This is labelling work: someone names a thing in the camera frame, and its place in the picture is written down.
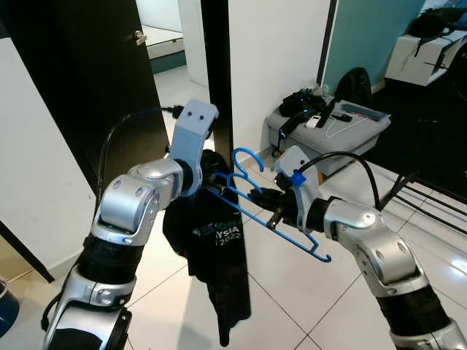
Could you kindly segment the blue plastic hanger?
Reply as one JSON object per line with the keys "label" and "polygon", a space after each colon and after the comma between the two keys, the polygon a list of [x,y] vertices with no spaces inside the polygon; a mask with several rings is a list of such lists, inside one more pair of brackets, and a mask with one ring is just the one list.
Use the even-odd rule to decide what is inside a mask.
{"label": "blue plastic hanger", "polygon": [[[255,216],[254,214],[251,214],[244,210],[242,206],[236,203],[237,199],[245,199],[246,201],[248,200],[248,191],[251,189],[260,189],[260,187],[254,183],[253,180],[251,180],[246,172],[244,172],[243,167],[240,166],[239,163],[234,163],[234,167],[236,167],[236,170],[231,172],[230,177],[229,177],[229,184],[230,184],[230,193],[228,194],[219,194],[215,193],[211,190],[209,190],[214,196],[218,197],[220,200],[223,201],[223,203],[228,204],[228,206],[233,207],[237,211],[246,214],[248,219],[251,219],[253,221],[256,221],[257,223],[264,224],[264,227],[266,226],[266,223],[268,220],[262,220],[260,217]],[[284,177],[278,176],[276,177],[276,183],[277,186],[274,188],[276,190],[284,190],[285,186],[283,184]],[[268,229],[270,231],[273,231],[273,233],[276,233],[277,236],[280,238],[285,239],[287,242],[293,244],[294,246],[298,247],[300,250],[303,250],[307,254],[310,254],[313,256],[315,259],[318,259],[319,261],[324,261],[324,263],[329,263],[331,261],[331,256],[329,254],[318,254],[317,253],[317,248],[318,248],[318,243],[317,240],[314,239],[312,236],[312,231],[314,230],[322,230],[323,229],[323,214],[325,212],[325,209],[328,205],[329,201],[324,200],[323,198],[314,200],[314,203],[312,204],[312,207],[309,210],[308,217],[310,218],[311,221],[311,227],[310,229],[298,229],[301,231],[301,233],[304,234],[304,236],[307,237],[308,240],[310,240],[311,246],[304,246],[303,244],[300,244],[297,242],[297,240],[294,240],[290,236],[287,236],[286,233],[281,233],[280,230],[278,229]],[[264,210],[267,210],[268,212],[273,212],[276,208],[263,208]]]}

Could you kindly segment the black metal clothes rack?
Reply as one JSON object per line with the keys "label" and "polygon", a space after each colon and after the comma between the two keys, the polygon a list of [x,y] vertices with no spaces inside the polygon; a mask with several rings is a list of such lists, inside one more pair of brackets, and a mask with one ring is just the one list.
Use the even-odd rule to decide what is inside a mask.
{"label": "black metal clothes rack", "polygon": [[424,193],[424,191],[418,190],[416,187],[411,187],[410,185],[410,183],[417,182],[418,180],[418,174],[420,173],[420,158],[422,157],[422,150],[424,149],[424,147],[427,146],[427,144],[429,144],[431,137],[433,137],[433,130],[436,128],[438,123],[439,122],[437,120],[428,119],[419,119],[417,121],[417,143],[414,144],[409,155],[407,156],[406,165],[404,166],[404,172],[402,174],[398,174],[398,176],[394,180],[393,186],[390,188],[390,190],[387,191],[387,194],[378,201],[377,208],[383,209],[392,200],[398,199],[402,203],[416,210],[417,212],[424,214],[424,216],[430,217],[430,219],[440,222],[441,224],[450,227],[450,229],[460,231],[461,234],[467,236],[467,230],[460,229],[458,225],[452,224],[451,222],[448,222],[444,219],[440,219],[440,217],[436,216],[436,214],[432,214],[427,210],[424,210],[423,208],[421,208],[421,206],[411,203],[411,201],[408,201],[406,198],[399,197],[399,193],[402,190],[407,189],[412,191],[412,193],[416,193],[417,195],[424,197],[424,199],[434,201],[434,203],[440,204],[440,206],[450,209],[451,211],[457,214],[463,214],[464,217],[467,216],[466,210],[461,210],[456,206],[451,206],[446,201],[442,201],[441,199],[435,198],[431,194]]}

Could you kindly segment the black door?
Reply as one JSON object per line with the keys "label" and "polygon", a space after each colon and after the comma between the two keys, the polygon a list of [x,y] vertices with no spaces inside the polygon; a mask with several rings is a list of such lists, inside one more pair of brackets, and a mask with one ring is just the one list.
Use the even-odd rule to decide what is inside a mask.
{"label": "black door", "polygon": [[0,0],[0,24],[96,190],[168,146],[136,0]]}

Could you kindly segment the grey ottoman bench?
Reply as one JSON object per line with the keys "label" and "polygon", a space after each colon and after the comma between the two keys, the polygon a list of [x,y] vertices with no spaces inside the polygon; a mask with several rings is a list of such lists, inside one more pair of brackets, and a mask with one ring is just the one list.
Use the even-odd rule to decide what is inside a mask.
{"label": "grey ottoman bench", "polygon": [[379,134],[391,124],[390,114],[347,101],[338,102],[334,112],[354,114],[354,120],[344,122],[330,116],[321,128],[308,129],[300,125],[282,142],[278,140],[278,130],[287,118],[273,112],[266,118],[268,143],[282,150],[297,144],[309,159],[336,151],[361,155],[376,146]]}

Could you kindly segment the teal framed panel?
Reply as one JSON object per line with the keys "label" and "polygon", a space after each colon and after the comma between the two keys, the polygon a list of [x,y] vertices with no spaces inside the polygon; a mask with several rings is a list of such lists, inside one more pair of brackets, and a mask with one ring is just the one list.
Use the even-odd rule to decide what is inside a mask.
{"label": "teal framed panel", "polygon": [[338,0],[321,85],[333,93],[353,68],[364,68],[371,87],[385,80],[398,37],[422,12],[426,0]]}

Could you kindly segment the black door frame post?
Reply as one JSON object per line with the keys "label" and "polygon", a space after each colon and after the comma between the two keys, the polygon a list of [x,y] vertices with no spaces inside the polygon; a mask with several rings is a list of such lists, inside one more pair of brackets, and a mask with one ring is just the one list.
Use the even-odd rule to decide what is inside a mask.
{"label": "black door frame post", "polygon": [[226,161],[231,160],[231,151],[234,150],[229,20],[229,0],[201,0],[209,97],[219,110],[213,139],[215,150]]}

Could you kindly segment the dark printed garment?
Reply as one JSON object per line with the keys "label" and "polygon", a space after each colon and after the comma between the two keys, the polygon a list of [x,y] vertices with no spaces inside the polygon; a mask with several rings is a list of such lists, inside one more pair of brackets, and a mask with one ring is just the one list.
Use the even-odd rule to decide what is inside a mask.
{"label": "dark printed garment", "polygon": [[217,314],[219,344],[229,346],[230,332],[250,317],[246,240],[238,196],[230,190],[201,187],[166,208],[163,235],[188,270],[207,286]]}

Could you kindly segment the black round backpack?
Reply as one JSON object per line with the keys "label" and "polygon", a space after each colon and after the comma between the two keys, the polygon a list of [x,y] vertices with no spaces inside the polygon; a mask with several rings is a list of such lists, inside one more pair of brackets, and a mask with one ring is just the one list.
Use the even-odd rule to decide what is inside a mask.
{"label": "black round backpack", "polygon": [[363,67],[352,68],[339,81],[334,98],[370,108],[371,80],[368,71]]}

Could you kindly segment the white remote control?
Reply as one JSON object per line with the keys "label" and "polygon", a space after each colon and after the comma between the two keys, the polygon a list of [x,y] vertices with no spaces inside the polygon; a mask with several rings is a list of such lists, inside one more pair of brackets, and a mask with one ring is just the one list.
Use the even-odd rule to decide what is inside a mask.
{"label": "white remote control", "polygon": [[320,129],[326,123],[326,119],[321,117],[320,114],[313,114],[309,120],[304,123],[307,129]]}

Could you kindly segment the white bed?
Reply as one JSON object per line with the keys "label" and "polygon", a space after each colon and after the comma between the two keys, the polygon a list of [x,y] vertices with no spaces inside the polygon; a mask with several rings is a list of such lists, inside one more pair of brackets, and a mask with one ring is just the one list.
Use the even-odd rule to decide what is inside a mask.
{"label": "white bed", "polygon": [[142,26],[142,30],[147,37],[146,47],[153,74],[186,66],[183,33],[151,26]]}

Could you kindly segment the white storage box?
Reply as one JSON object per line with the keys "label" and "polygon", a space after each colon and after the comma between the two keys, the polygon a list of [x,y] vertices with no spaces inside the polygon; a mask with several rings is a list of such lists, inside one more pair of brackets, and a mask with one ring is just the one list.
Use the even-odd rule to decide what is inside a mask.
{"label": "white storage box", "polygon": [[466,36],[465,31],[454,31],[423,44],[410,34],[398,37],[387,64],[386,79],[428,86],[447,73]]}

